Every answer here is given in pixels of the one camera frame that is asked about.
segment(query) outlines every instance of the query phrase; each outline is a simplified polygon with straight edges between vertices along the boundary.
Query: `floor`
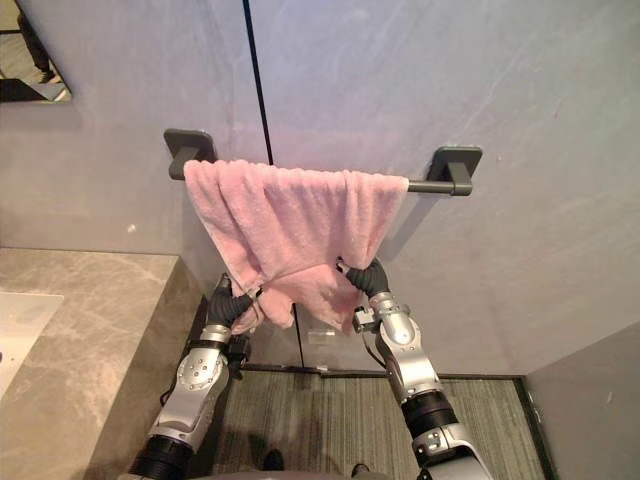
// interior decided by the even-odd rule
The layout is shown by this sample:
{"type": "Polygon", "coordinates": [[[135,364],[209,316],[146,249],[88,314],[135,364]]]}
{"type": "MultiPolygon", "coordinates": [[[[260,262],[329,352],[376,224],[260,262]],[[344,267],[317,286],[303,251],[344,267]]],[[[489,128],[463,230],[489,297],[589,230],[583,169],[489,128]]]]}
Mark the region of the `floor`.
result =
{"type": "MultiPolygon", "coordinates": [[[[496,480],[544,479],[512,381],[443,383],[496,480]]],[[[209,459],[208,470],[195,467],[190,476],[211,468],[213,473],[255,470],[271,448],[283,452],[291,470],[348,476],[354,464],[364,462],[393,479],[418,474],[411,436],[383,378],[244,372],[214,431],[193,462],[209,459]]]]}

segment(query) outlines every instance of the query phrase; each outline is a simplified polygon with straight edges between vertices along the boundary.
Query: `mirror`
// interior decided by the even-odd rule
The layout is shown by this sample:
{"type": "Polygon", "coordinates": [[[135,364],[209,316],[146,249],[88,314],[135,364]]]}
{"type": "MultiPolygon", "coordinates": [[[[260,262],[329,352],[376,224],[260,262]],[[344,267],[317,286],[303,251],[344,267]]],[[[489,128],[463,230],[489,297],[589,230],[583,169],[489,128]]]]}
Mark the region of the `mirror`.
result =
{"type": "Polygon", "coordinates": [[[71,91],[14,0],[0,0],[0,102],[64,102],[71,91]]]}

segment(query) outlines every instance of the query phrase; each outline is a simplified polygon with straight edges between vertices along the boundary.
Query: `towel rack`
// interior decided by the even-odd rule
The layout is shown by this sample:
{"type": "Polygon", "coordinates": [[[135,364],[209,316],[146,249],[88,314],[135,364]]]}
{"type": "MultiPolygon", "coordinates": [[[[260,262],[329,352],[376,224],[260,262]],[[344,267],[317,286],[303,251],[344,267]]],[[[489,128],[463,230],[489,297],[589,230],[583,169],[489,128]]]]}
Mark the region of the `towel rack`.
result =
{"type": "MultiPolygon", "coordinates": [[[[218,159],[211,136],[200,130],[170,128],[164,132],[173,161],[169,176],[184,180],[184,164],[189,160],[218,159]]],[[[482,150],[478,147],[440,147],[433,154],[431,167],[425,180],[409,180],[409,191],[418,193],[445,193],[466,196],[473,185],[471,176],[480,162],[482,150]]]]}

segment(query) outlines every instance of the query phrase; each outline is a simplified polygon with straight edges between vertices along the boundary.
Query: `gray wall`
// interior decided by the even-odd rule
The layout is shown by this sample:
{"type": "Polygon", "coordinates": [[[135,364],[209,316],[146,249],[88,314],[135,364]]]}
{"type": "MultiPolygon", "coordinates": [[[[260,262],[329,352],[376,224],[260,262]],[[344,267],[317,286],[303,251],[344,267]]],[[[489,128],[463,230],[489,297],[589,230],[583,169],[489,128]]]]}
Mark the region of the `gray wall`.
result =
{"type": "Polygon", "coordinates": [[[640,323],[528,376],[562,480],[640,475],[640,323]]]}
{"type": "MultiPolygon", "coordinates": [[[[529,373],[636,321],[636,0],[251,5],[276,165],[419,177],[484,148],[471,197],[411,196],[381,250],[438,370],[529,373]]],[[[74,100],[0,107],[0,244],[180,253],[210,286],[161,132],[265,160],[240,2],[24,6],[74,100]]],[[[302,317],[307,365],[374,368],[302,317]]],[[[265,361],[296,361],[292,329],[264,331],[265,361]]]]}
{"type": "MultiPolygon", "coordinates": [[[[242,4],[21,4],[73,101],[0,105],[0,245],[181,254],[210,287],[222,263],[162,132],[204,129],[222,158],[266,161],[242,4]]],[[[295,332],[281,341],[291,354],[273,361],[296,364],[295,332]]]]}
{"type": "MultiPolygon", "coordinates": [[[[437,369],[526,374],[637,321],[637,0],[314,5],[252,2],[277,165],[484,148],[471,197],[410,197],[381,251],[437,369]]],[[[373,368],[302,329],[308,364],[373,368]]]]}

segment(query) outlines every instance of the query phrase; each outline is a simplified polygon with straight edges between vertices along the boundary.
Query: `black vertical line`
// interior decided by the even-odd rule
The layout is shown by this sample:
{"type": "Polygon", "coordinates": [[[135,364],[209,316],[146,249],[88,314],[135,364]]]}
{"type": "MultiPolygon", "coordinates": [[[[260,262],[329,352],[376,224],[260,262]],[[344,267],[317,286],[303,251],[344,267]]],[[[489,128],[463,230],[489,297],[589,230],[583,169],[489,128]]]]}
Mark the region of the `black vertical line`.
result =
{"type": "Polygon", "coordinates": [[[247,36],[249,37],[249,50],[251,51],[251,63],[253,65],[253,77],[256,81],[256,90],[258,93],[258,104],[260,105],[260,118],[262,119],[262,131],[264,132],[264,141],[267,144],[267,157],[269,165],[273,165],[273,154],[271,153],[271,139],[269,138],[269,126],[267,125],[267,111],[264,108],[264,97],[262,95],[262,82],[260,81],[260,69],[258,68],[258,54],[256,52],[256,40],[253,36],[253,22],[251,21],[251,7],[249,0],[242,0],[244,7],[244,20],[247,24],[247,36]]]}
{"type": "Polygon", "coordinates": [[[518,377],[513,379],[513,383],[516,387],[518,399],[522,405],[522,410],[524,411],[529,431],[531,432],[531,439],[533,440],[533,445],[536,449],[536,453],[538,454],[538,460],[540,461],[544,478],[546,480],[558,480],[558,471],[553,463],[549,445],[544,436],[544,432],[542,431],[542,427],[538,423],[538,417],[534,410],[534,406],[531,403],[531,399],[529,398],[526,380],[524,377],[518,377]]]}
{"type": "MultiPolygon", "coordinates": [[[[247,37],[249,38],[249,50],[251,52],[251,64],[253,65],[253,77],[256,81],[256,92],[258,94],[258,105],[260,106],[260,118],[262,119],[262,131],[264,141],[267,145],[267,157],[269,165],[273,165],[273,153],[271,151],[271,138],[269,137],[269,125],[267,123],[267,111],[264,107],[264,95],[262,94],[262,82],[260,81],[260,68],[258,67],[258,53],[256,50],[256,39],[253,35],[253,21],[251,20],[251,6],[249,0],[242,0],[244,8],[244,20],[247,25],[247,37]]],[[[293,304],[293,320],[296,324],[296,335],[298,337],[298,350],[300,351],[300,362],[304,367],[304,355],[302,354],[302,339],[300,337],[300,324],[298,323],[298,312],[295,303],[293,304]]]]}
{"type": "Polygon", "coordinates": [[[300,340],[300,325],[298,324],[298,309],[296,304],[292,305],[293,320],[296,324],[296,334],[298,335],[298,350],[300,351],[300,362],[302,362],[302,368],[304,368],[304,355],[302,354],[302,341],[300,340]]]}

